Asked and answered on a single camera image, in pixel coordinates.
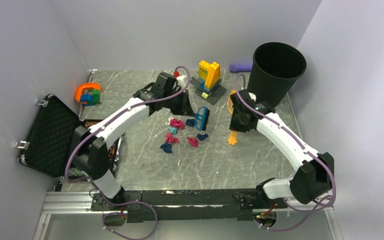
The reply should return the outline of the blue hand brush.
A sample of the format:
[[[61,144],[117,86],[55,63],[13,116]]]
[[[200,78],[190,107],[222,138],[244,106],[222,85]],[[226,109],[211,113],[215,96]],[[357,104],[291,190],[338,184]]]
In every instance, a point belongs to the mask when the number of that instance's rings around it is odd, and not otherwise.
[[[195,128],[199,131],[205,131],[207,128],[208,120],[210,116],[210,110],[206,106],[198,108],[195,113]]]

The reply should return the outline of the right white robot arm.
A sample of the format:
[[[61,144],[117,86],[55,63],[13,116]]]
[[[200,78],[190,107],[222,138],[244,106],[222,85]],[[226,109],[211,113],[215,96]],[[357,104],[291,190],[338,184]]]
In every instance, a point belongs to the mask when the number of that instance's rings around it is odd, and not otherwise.
[[[299,138],[266,102],[256,103],[246,89],[232,91],[230,130],[247,133],[256,130],[269,139],[286,157],[294,173],[286,178],[269,178],[256,186],[256,203],[268,208],[280,199],[301,204],[315,201],[334,189],[334,158],[320,153]]]

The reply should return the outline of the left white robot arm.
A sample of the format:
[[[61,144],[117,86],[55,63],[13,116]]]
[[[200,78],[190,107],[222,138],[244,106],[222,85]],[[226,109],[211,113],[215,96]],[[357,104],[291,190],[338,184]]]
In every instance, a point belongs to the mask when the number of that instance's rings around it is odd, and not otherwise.
[[[103,202],[109,209],[119,209],[125,202],[125,190],[111,172],[109,148],[128,129],[161,109],[169,109],[173,115],[193,117],[195,112],[187,90],[190,79],[188,73],[161,72],[155,82],[135,92],[106,119],[89,128],[77,127],[72,134],[64,174],[67,176],[74,165],[105,195]]]

